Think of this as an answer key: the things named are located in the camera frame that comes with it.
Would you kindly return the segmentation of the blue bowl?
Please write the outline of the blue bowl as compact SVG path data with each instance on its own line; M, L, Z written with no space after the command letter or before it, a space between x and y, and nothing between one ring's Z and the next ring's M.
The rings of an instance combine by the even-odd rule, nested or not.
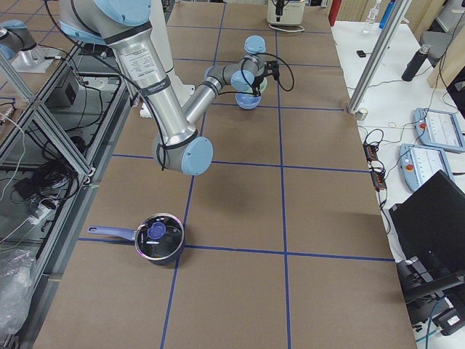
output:
M240 108L244 110L252 110L259 106L262 101L262 97L246 93L236 93L235 101Z

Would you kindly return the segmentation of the green bowl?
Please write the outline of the green bowl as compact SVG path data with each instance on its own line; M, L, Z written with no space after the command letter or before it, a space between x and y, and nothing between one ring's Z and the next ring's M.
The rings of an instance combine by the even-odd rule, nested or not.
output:
M264 78L263 81L261 82L261 84L259 85L259 92L260 93L263 93L264 90L266 90L266 87L267 87L267 78ZM252 93L252 88L248 88L246 90L246 93Z

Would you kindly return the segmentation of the cream white toaster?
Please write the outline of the cream white toaster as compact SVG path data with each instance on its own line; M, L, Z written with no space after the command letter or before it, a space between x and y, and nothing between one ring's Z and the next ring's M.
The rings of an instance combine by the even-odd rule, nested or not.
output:
M298 26L302 24L307 3L305 0L284 0L283 15L280 20L276 20L275 1L268 1L267 5L267 22L270 25Z

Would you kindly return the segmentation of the clear plastic water bottle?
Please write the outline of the clear plastic water bottle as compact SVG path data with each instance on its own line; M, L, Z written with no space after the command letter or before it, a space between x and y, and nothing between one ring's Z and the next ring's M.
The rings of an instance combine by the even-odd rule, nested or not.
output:
M363 26L362 33L367 34L371 32L373 25L378 17L380 6L381 0L375 0L374 6L369 10L368 15L365 19L365 24Z

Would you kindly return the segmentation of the upper black orange adapter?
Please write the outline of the upper black orange adapter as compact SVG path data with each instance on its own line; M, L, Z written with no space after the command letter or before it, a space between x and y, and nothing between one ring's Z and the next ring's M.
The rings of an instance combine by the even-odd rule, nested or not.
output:
M367 162L379 160L379 157L377 155L378 149L379 147L377 145L363 143L363 150L364 150Z

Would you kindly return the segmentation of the black orange adapter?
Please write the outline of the black orange adapter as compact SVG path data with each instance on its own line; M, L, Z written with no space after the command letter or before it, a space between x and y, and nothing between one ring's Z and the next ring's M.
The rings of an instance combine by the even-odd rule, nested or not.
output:
M385 182L383 172L371 170L370 174L371 174L371 180L373 183L373 187L377 192L387 189L387 184Z
M364 150L367 162L379 160L379 157L377 155L378 149L379 147L377 145L363 143L363 150Z

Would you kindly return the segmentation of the black water bottle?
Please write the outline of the black water bottle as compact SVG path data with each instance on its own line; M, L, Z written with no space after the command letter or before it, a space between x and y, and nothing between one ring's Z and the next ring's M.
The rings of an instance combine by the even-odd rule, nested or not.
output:
M422 44L417 52L413 55L411 61L407 64L406 69L404 70L401 79L403 81L412 81L413 78L418 73L420 67L423 65L424 61L427 59L429 50L431 49L430 44Z

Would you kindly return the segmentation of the lower black orange adapter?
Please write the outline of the lower black orange adapter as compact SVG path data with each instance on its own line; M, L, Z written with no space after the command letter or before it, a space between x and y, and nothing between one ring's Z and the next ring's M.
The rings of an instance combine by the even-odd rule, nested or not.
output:
M371 170L370 174L371 174L371 180L373 183L373 187L377 192L387 189L387 184L385 182L383 172Z

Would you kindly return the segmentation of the grey office chair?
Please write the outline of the grey office chair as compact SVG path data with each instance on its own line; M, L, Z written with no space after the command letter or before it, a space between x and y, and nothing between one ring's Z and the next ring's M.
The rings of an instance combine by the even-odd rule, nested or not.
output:
M452 35L449 33L441 33L435 31L425 31L420 38L420 44L428 44L430 46L428 59L432 66L440 61L448 47Z

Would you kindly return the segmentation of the dark blue saucepan with lid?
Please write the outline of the dark blue saucepan with lid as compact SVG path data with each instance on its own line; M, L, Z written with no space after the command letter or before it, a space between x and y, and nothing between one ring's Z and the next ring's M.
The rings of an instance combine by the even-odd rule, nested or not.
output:
M87 233L115 236L134 243L139 256L155 265L168 265L179 259L185 248L185 229L172 214L158 213L142 221L136 230L90 225Z

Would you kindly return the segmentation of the near teach pendant tablet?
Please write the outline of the near teach pendant tablet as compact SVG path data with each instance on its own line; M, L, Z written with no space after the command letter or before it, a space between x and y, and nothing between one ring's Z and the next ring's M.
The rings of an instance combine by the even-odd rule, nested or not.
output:
M443 171L455 181L446 153L441 148L404 143L399 149L399 165L407 186L413 192L438 171Z

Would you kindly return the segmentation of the teach pendant tablet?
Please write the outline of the teach pendant tablet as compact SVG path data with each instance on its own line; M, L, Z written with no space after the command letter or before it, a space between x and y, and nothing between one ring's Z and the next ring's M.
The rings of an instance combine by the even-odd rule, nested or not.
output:
M443 171L455 181L446 153L441 148L404 143L399 149L399 165L407 186L413 192L438 171Z
M424 145L464 152L464 136L455 113L417 108L413 112L413 125Z

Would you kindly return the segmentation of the far teach pendant tablet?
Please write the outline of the far teach pendant tablet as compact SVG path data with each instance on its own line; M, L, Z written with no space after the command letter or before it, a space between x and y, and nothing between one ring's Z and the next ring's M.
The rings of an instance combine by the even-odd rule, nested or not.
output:
M455 113L417 108L413 112L413 125L424 145L464 152L464 136Z

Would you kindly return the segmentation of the black laptop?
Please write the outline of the black laptop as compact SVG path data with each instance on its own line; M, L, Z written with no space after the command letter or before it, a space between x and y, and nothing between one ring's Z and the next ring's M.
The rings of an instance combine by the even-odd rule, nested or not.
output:
M464 267L464 192L442 170L389 214L407 258L431 252L451 271Z

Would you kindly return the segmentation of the black monitor stand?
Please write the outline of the black monitor stand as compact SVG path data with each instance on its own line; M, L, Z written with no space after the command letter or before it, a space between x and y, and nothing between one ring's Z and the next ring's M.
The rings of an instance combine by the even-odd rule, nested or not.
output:
M464 270L435 278L419 259L400 261L396 268L406 304L464 284Z

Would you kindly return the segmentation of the crumpled clear plastic bag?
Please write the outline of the crumpled clear plastic bag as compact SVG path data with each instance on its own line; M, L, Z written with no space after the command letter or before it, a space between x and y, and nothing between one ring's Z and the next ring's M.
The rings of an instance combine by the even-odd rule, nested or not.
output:
M8 249L1 252L1 336L16 334L25 323L36 277L32 251Z

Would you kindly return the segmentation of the white central pedestal column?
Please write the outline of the white central pedestal column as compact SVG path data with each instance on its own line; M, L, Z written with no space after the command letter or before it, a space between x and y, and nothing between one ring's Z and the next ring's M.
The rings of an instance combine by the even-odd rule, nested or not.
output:
M149 20L152 25L150 40L155 47L165 73L171 80L171 85L180 105L184 106L194 93L195 86L184 84L175 72L162 1L151 0L150 5Z

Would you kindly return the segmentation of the aluminium frame post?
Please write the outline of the aluminium frame post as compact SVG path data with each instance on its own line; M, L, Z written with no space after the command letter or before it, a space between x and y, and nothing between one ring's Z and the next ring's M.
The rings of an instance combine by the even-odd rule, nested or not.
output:
M357 113L360 103L368 90L368 87L375 76L375 73L381 64L381 60L388 50L388 47L393 40L398 26L401 24L405 14L411 5L411 0L396 1L392 8L391 14L382 29L377 42L372 49L372 53L368 62L361 74L361 77L355 87L350 102L347 106L347 111L351 114Z

